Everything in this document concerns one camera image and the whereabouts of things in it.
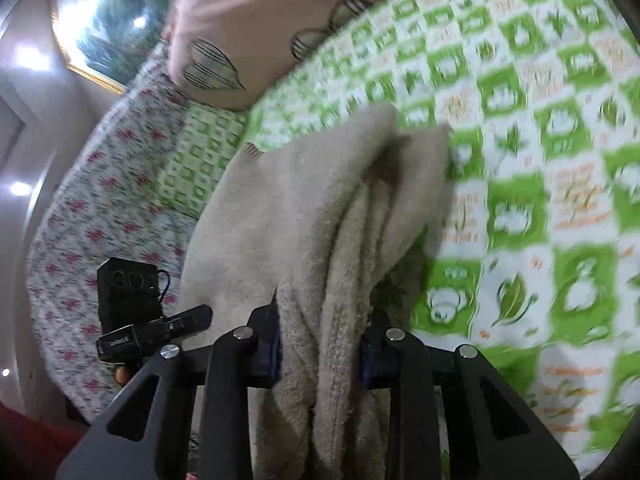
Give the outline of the person's hand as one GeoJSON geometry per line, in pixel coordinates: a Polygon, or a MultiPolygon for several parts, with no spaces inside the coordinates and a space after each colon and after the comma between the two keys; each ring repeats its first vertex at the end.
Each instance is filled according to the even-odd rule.
{"type": "Polygon", "coordinates": [[[126,386],[128,382],[130,382],[131,375],[129,370],[127,370],[123,365],[117,365],[113,370],[113,375],[115,382],[117,382],[121,387],[126,386]]]}

